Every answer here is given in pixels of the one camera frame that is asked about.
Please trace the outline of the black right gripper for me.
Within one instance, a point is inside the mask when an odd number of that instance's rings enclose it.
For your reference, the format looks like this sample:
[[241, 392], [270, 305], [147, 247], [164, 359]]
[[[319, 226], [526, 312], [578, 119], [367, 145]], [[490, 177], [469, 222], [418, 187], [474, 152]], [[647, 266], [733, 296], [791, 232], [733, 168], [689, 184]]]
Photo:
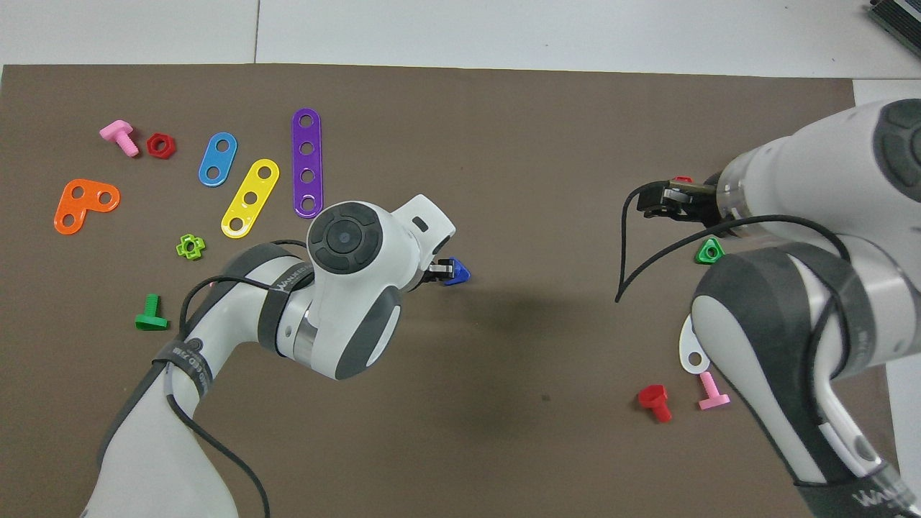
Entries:
[[668, 183], [648, 183], [638, 190], [645, 219], [665, 217], [675, 221], [721, 221], [717, 205], [716, 180], [704, 183], [672, 179]]

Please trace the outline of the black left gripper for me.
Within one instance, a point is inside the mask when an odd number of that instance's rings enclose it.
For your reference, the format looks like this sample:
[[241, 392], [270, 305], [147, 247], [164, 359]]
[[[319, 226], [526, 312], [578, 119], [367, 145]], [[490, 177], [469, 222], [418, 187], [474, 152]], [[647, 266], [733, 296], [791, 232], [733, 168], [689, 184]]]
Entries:
[[433, 281], [448, 282], [455, 278], [455, 269], [456, 268], [454, 262], [433, 261], [429, 263], [427, 268], [422, 272], [417, 282], [417, 286]]

